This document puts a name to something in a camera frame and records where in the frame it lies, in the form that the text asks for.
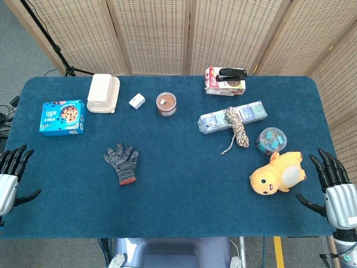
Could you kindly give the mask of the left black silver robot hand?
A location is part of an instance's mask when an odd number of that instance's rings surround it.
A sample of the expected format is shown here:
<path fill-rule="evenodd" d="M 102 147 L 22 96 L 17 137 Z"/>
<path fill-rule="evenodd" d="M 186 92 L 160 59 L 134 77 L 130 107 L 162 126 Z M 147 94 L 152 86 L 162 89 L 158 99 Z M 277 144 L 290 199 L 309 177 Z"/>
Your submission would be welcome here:
<path fill-rule="evenodd" d="M 42 192 L 36 189 L 33 193 L 18 197 L 18 185 L 22 180 L 26 165 L 34 150 L 26 151 L 27 145 L 22 145 L 12 151 L 7 150 L 1 155 L 1 226 L 2 218 L 8 215 L 14 207 L 28 203 Z"/>

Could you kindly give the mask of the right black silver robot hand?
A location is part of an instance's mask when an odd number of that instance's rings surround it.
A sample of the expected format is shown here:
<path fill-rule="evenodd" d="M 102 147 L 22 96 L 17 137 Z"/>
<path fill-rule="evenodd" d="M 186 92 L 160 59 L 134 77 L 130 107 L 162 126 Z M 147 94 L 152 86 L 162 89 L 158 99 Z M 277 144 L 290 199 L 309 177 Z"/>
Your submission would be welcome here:
<path fill-rule="evenodd" d="M 325 217 L 337 230 L 356 228 L 356 186 L 350 181 L 348 172 L 340 160 L 323 149 L 317 150 L 321 160 L 310 155 L 314 164 L 322 193 L 324 205 L 317 205 L 296 193 L 299 202 L 306 208 Z"/>

